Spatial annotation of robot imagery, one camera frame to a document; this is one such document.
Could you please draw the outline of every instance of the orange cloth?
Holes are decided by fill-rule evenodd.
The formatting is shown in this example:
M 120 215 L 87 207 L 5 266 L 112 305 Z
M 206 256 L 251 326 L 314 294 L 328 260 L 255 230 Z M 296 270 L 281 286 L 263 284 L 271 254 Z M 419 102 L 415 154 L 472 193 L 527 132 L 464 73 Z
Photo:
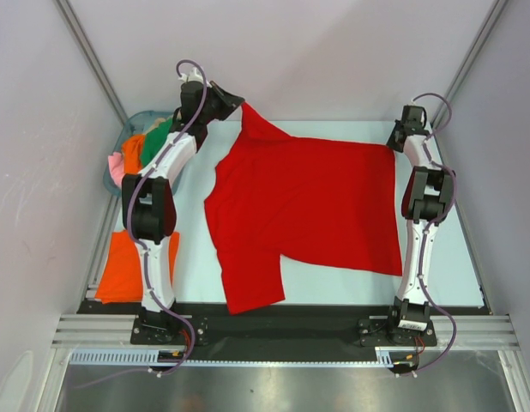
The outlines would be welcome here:
M 170 238 L 169 262 L 170 281 L 173 279 L 173 266 L 179 248 L 179 233 Z M 129 238 L 127 230 L 114 232 L 103 277 L 95 297 L 103 303 L 141 302 L 143 280 L 136 245 Z
M 122 143 L 122 153 L 124 154 L 124 173 L 138 174 L 143 169 L 140 156 L 142 155 L 145 135 L 133 135 L 126 142 Z

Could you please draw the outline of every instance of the red garment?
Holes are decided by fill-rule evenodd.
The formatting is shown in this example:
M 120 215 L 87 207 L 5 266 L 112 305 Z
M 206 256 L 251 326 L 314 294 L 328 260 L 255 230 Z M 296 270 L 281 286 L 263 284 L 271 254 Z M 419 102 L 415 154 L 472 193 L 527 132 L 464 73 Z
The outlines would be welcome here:
M 280 255 L 401 275 L 389 148 L 289 136 L 244 104 L 215 171 L 204 207 L 230 313 L 285 299 Z

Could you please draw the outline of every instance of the pink cloth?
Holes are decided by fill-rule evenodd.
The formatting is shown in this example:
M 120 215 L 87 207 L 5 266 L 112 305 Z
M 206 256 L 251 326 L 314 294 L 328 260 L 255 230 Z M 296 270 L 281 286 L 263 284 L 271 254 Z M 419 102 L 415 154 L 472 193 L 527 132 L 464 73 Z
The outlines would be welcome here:
M 124 158 L 121 153 L 114 152 L 109 156 L 109 173 L 112 181 L 118 187 L 122 187 L 124 173 Z

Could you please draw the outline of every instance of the green cloth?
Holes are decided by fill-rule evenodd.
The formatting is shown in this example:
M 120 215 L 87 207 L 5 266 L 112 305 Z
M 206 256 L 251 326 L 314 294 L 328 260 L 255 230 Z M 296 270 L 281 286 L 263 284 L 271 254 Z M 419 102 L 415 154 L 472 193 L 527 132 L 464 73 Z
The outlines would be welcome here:
M 139 159 L 142 161 L 143 167 L 148 165 L 151 160 L 160 152 L 166 138 L 172 127 L 172 118 L 167 119 L 158 125 L 156 129 L 153 129 L 147 133 L 145 137 L 145 143 L 143 144 L 142 154 Z

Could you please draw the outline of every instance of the white wall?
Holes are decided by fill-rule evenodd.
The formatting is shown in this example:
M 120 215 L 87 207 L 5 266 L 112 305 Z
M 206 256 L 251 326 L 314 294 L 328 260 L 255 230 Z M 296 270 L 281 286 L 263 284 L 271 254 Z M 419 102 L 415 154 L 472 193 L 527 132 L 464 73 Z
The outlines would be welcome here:
M 27 398 L 81 290 L 119 128 L 53 2 L 0 0 L 0 384 L 32 351 Z
M 509 4 L 454 109 L 444 153 L 486 292 L 511 315 L 530 371 L 530 0 Z
M 270 120 L 389 121 L 447 90 L 492 3 L 72 0 L 128 114 L 175 108 L 193 58 Z

